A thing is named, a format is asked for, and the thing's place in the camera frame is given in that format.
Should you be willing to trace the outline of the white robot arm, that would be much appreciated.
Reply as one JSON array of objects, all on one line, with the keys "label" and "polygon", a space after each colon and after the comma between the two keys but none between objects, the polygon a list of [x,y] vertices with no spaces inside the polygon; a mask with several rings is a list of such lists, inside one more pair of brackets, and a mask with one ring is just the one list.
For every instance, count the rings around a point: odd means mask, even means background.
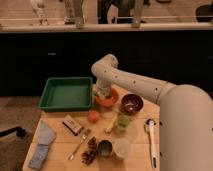
[{"label": "white robot arm", "polygon": [[101,93],[116,84],[159,106],[160,171],[213,171],[213,99],[204,90],[121,71],[112,54],[91,71]]}]

